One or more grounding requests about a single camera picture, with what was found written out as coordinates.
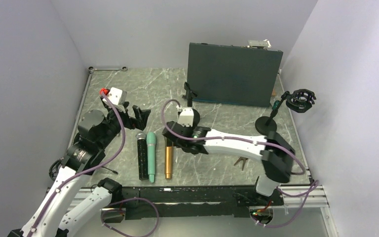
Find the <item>black round-base mic stand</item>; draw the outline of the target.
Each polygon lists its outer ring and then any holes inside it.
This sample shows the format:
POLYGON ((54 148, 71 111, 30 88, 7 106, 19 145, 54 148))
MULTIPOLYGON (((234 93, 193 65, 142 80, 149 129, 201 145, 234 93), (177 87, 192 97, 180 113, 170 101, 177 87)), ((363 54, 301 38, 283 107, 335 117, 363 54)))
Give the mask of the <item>black round-base mic stand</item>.
POLYGON ((190 88, 188 82, 184 83, 185 95, 182 96, 183 99, 187 101, 187 107, 191 108, 193 111, 193 126, 197 126, 200 122, 199 112, 193 108, 193 99, 197 97, 197 94, 190 88))

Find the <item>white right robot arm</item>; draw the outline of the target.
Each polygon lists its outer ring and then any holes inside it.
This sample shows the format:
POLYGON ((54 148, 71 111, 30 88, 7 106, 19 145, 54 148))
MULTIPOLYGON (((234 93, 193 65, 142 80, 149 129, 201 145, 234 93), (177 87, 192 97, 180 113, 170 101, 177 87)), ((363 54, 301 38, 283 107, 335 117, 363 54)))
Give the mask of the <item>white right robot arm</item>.
POLYGON ((186 153, 222 154, 243 157, 262 164, 265 174, 257 178, 253 201, 264 205, 280 184, 289 183, 295 151, 277 132, 263 136, 243 136, 208 127, 184 127, 167 122, 162 135, 186 153))

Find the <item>black stand with shock mount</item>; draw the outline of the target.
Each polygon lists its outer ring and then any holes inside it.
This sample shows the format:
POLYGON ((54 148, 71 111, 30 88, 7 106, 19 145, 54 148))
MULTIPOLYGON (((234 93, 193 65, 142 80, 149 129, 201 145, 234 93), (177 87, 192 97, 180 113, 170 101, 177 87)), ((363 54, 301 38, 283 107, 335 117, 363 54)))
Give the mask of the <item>black stand with shock mount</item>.
MULTIPOLYGON (((280 97, 278 110, 283 102, 285 102, 290 110, 296 113, 305 113, 315 104, 316 99, 315 93, 308 89, 298 89, 293 93, 285 91, 280 97)), ((274 117, 278 114, 278 110, 271 109, 269 116, 259 117, 255 121, 255 129, 261 135, 268 135, 271 131, 277 130, 277 124, 274 117)))

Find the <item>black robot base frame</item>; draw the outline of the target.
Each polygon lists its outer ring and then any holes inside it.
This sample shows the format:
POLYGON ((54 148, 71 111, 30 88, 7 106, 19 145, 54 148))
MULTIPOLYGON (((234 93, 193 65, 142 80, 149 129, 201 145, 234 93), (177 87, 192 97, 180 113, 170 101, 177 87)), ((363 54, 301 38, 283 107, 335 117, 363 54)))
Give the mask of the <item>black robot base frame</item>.
POLYGON ((128 187, 114 195, 105 210, 121 210, 126 220, 149 217, 249 217, 249 210, 284 204, 274 190, 270 197, 256 193, 254 185, 128 187))

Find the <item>gold microphone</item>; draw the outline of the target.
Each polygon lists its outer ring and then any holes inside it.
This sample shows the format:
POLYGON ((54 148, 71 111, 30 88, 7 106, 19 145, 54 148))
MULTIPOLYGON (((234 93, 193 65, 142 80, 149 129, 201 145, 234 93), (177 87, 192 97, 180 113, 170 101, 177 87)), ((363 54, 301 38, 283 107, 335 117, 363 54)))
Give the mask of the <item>gold microphone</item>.
POLYGON ((165 179, 166 180, 170 180, 172 179, 172 173, 173 173, 173 157, 174 157, 174 154, 173 154, 173 142, 170 141, 168 138, 165 138, 165 160, 164 160, 164 164, 165 164, 165 169, 164 169, 164 173, 165 173, 165 179))

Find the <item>mint green toy microphone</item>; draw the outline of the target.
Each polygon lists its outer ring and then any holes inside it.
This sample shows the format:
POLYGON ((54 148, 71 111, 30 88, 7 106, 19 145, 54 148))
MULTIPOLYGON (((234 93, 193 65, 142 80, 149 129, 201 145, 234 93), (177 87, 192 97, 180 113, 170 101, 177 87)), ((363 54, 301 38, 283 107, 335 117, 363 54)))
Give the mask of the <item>mint green toy microphone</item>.
POLYGON ((156 134, 149 132, 147 134, 147 149, 148 149, 148 176, 150 183, 155 182, 156 175, 156 134))

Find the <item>black silver-mesh microphone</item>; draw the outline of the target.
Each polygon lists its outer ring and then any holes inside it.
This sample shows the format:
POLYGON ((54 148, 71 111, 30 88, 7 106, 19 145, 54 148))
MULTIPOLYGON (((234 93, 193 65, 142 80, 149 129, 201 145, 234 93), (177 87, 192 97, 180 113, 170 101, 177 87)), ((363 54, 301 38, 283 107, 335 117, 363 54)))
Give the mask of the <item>black silver-mesh microphone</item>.
POLYGON ((138 152, 139 180, 145 181, 149 179, 147 136, 145 133, 140 132, 136 135, 136 139, 137 139, 137 152, 138 152))

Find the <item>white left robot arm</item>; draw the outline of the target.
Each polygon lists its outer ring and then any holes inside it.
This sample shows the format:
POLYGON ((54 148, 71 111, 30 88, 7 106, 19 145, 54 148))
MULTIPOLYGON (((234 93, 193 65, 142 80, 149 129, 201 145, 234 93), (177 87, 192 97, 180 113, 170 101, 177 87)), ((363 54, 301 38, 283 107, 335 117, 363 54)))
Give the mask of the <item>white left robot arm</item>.
POLYGON ((135 117, 131 118, 127 111, 107 104, 104 107, 106 115, 100 110, 83 115, 74 143, 59 160, 61 165, 50 191, 31 219, 22 228, 12 230, 10 237, 73 237, 97 211, 121 203, 122 185, 104 178, 88 197, 68 210, 82 186, 101 167, 110 142, 118 134, 124 136, 127 128, 144 130, 151 113, 150 109, 133 106, 135 117))

